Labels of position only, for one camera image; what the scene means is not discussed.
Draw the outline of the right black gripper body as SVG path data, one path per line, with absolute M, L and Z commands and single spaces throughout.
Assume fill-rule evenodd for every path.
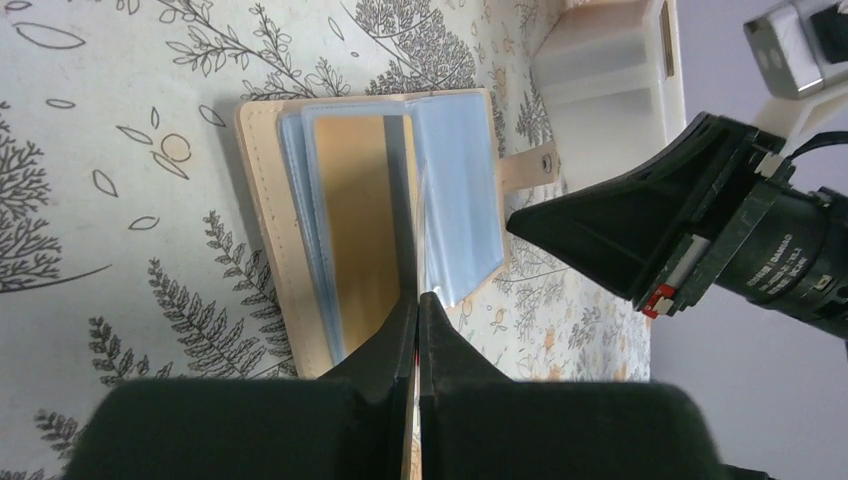
M 748 302 L 847 339 L 847 197 L 788 189 L 715 283 Z

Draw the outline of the beige card holder wallet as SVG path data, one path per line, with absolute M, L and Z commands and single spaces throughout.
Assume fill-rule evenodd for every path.
M 452 308 L 494 279 L 506 195 L 559 176 L 553 143 L 499 152 L 483 88 L 247 101 L 235 126 L 303 378 L 369 340 L 402 293 Z

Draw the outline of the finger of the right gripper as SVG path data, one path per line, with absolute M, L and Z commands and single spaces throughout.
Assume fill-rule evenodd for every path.
M 702 112 L 635 169 L 518 210 L 506 228 L 614 295 L 640 300 L 758 137 L 752 125 Z

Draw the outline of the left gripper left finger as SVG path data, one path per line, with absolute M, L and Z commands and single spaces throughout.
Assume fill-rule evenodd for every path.
M 70 479 L 401 479 L 414 293 L 312 379 L 144 379 L 96 409 Z

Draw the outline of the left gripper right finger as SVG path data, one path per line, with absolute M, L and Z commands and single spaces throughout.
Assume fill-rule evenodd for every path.
M 705 421 L 677 387 L 517 381 L 451 325 L 418 310 L 426 479 L 724 479 Z

